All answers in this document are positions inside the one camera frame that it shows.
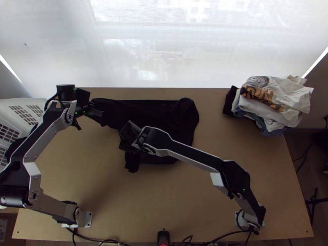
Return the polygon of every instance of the wall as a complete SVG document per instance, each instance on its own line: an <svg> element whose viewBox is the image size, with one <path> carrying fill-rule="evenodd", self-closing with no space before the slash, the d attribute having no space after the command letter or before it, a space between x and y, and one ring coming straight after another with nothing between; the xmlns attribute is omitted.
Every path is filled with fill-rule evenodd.
<svg viewBox="0 0 328 246"><path fill-rule="evenodd" d="M0 99L30 98L32 95L23 84L0 62Z"/></svg>
<svg viewBox="0 0 328 246"><path fill-rule="evenodd" d="M328 114L328 55L312 69L306 76L306 86L314 87L311 95L311 110L308 115L303 115L303 120L298 128L324 128L323 119Z"/></svg>

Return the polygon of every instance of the window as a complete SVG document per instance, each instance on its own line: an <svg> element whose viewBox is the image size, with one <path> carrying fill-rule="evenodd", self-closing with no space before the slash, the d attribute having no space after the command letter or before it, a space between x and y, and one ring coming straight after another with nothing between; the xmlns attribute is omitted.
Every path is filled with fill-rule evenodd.
<svg viewBox="0 0 328 246"><path fill-rule="evenodd" d="M210 14L211 8L204 8L204 14Z"/></svg>
<svg viewBox="0 0 328 246"><path fill-rule="evenodd" d="M198 8L191 8L190 11L192 14L197 14L198 13Z"/></svg>

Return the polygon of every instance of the printed graphic on t-shirt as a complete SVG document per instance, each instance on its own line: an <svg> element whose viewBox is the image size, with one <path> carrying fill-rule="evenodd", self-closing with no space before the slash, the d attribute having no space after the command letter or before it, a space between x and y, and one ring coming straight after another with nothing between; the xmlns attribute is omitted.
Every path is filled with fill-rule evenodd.
<svg viewBox="0 0 328 246"><path fill-rule="evenodd" d="M272 102L273 90L263 89L269 84L269 77L256 76L247 79L246 83L240 89L240 95L248 99L259 100L278 111L284 111L284 107Z"/></svg>

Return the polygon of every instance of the folded clothing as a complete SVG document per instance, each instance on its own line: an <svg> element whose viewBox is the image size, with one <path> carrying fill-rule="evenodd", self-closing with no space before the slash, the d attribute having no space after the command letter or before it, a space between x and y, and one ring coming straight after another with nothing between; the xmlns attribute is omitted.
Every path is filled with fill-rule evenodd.
<svg viewBox="0 0 328 246"><path fill-rule="evenodd" d="M269 125L269 129L268 129L267 124L265 123L265 120L262 117L258 116L255 113L247 112L240 109L239 100L241 96L239 96L239 94L240 94L240 89L237 90L235 100L233 101L231 106L231 111L233 112L235 117L239 117L239 118L247 117L256 121L256 125L258 128L262 130L263 136L271 136L271 135L280 136L283 134L284 130L286 129L286 127L283 124L279 124L273 121L272 123L277 124L277 127L275 129L272 129Z"/></svg>
<svg viewBox="0 0 328 246"><path fill-rule="evenodd" d="M280 112L287 121L297 122L301 112L310 112L310 95L313 88L305 87L305 82L306 79L291 75L286 78L250 77L243 84L240 95L247 99L259 100Z"/></svg>
<svg viewBox="0 0 328 246"><path fill-rule="evenodd" d="M254 120L265 136L281 135L284 129L296 127L302 114L310 111L313 88L305 87L305 82L291 75L250 77L241 89L231 87L223 113Z"/></svg>
<svg viewBox="0 0 328 246"><path fill-rule="evenodd" d="M101 117L88 116L100 123L117 129L118 132L131 120L143 128L156 127L170 134L181 143L191 146L194 131L199 122L199 114L195 103L190 98L178 101L168 100L112 100L104 98L92 99L95 109L103 111ZM125 168L129 172L136 172L143 164L173 164L177 160L173 157L158 157L149 155L134 147L125 152Z"/></svg>

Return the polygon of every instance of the light strip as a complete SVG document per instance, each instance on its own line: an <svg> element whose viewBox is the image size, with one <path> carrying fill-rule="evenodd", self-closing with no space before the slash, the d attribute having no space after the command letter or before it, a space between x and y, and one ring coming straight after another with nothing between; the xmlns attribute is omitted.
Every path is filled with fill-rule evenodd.
<svg viewBox="0 0 328 246"><path fill-rule="evenodd" d="M0 62L2 62L7 68L8 70L19 80L19 82L21 82L21 80L18 78L18 76L15 74L15 72L12 70L12 68L9 66L9 64L6 62L6 60L2 57L2 55L0 54Z"/></svg>
<svg viewBox="0 0 328 246"><path fill-rule="evenodd" d="M305 78L327 53L328 53L328 47L322 52L322 54L318 57L318 59L314 62L314 64L310 66L310 68L306 71L306 73L303 74L302 78Z"/></svg>

